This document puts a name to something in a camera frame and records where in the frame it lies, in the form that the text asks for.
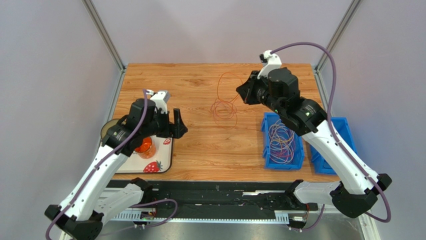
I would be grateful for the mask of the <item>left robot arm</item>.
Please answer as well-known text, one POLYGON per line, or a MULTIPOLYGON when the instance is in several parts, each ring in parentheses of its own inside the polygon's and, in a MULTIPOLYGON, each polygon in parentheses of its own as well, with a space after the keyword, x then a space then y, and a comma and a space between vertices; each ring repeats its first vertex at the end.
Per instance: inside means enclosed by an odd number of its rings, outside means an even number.
POLYGON ((152 185, 138 177, 113 195, 104 199, 100 196, 144 139, 179 139, 188 132, 180 109, 173 109, 174 121, 170 122, 166 106, 153 97, 139 98, 127 115, 106 128, 93 162, 76 187, 60 204, 51 204, 45 210, 45 216, 51 220, 46 239, 50 239, 53 226, 57 226, 74 240, 95 240, 103 226, 125 209, 160 203, 152 196, 152 185))

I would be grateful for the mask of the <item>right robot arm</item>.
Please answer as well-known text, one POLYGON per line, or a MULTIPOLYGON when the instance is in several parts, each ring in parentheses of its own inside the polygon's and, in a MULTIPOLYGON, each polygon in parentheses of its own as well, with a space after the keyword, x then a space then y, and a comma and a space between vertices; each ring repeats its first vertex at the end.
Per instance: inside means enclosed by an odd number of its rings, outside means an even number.
POLYGON ((342 214, 357 218, 368 214, 392 183, 386 173, 367 166, 342 139, 327 113, 314 100, 301 96, 298 78, 285 67, 267 75, 258 70, 236 88, 243 102, 264 105, 281 122, 311 145, 338 175, 335 182, 296 180, 286 190, 291 205, 332 205, 342 214))

